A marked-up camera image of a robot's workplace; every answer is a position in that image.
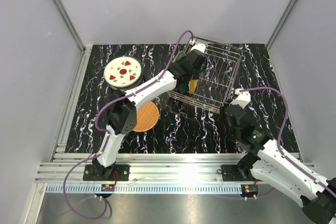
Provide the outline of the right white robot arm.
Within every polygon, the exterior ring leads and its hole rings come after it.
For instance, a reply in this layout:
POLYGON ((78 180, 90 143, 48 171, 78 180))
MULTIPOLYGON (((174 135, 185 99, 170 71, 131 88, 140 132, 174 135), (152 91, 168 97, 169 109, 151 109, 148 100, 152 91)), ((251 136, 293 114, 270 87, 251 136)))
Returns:
POLYGON ((237 163, 243 180, 259 180, 282 192, 314 223, 330 223, 335 217, 335 179, 313 171, 293 157, 278 141, 258 127, 240 105, 221 108, 230 133, 246 155, 237 163))

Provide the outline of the teal square plate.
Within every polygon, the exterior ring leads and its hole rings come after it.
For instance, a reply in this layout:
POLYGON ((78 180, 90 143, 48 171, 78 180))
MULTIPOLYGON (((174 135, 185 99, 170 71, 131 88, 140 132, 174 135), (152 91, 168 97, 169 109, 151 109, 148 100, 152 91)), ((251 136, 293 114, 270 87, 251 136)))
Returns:
POLYGON ((187 82, 181 82, 178 85, 178 90, 180 94, 186 94, 189 92, 189 81, 187 82))

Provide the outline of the orange woven basket plate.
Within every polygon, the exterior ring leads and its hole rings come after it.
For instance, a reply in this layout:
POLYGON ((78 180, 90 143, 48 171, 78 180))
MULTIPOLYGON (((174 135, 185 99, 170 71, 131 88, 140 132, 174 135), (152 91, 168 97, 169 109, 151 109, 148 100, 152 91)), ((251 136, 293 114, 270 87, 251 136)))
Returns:
POLYGON ((133 131, 146 132, 152 129, 159 120, 159 110, 155 103, 148 102, 137 112, 137 124, 133 131))

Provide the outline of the mint green flower plate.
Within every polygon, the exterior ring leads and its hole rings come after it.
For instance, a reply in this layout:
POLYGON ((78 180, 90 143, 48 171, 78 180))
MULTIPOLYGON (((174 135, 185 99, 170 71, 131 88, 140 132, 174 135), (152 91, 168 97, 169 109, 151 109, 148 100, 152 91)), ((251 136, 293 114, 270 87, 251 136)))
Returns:
POLYGON ((184 51, 179 51, 174 59, 174 62, 180 62, 186 57, 186 53, 184 51))

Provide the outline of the yellow woven pattern plate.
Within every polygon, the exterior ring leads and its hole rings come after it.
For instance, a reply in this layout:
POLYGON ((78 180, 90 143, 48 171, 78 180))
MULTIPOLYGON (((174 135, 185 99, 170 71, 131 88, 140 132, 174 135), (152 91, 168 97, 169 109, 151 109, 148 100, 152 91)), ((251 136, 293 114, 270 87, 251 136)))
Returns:
POLYGON ((190 80, 189 81, 189 93, 194 94, 197 90, 198 80, 190 80))

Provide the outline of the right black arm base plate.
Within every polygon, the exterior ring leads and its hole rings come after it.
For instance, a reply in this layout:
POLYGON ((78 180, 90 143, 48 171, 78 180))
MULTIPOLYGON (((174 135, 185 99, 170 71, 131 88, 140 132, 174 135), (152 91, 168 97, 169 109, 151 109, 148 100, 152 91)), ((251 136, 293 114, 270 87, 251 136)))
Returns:
POLYGON ((222 165, 220 169, 222 180, 224 182, 238 182, 244 180, 238 171, 238 165, 222 165))

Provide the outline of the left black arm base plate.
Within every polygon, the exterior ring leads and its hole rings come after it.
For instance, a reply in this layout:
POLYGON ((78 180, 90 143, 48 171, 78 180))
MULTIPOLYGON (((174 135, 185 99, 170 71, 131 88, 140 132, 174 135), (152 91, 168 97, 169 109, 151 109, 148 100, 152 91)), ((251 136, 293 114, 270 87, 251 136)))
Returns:
POLYGON ((94 165, 86 165, 83 174, 84 181, 122 181, 129 180, 130 165, 115 164, 111 167, 96 169, 94 165))

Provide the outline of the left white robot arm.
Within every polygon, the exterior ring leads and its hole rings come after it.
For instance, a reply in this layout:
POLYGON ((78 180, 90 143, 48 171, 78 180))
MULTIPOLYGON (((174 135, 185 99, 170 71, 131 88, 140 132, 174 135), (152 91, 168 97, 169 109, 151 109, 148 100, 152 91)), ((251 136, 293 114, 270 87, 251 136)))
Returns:
POLYGON ((101 147, 92 158, 95 175, 100 180, 112 177, 121 143, 137 124, 137 112, 165 92, 177 89, 186 94, 190 81, 198 79, 205 68, 205 48, 196 44, 187 54, 179 52, 174 62, 142 85, 127 91, 113 91, 112 101, 98 112, 95 121, 96 129, 105 132, 101 147))

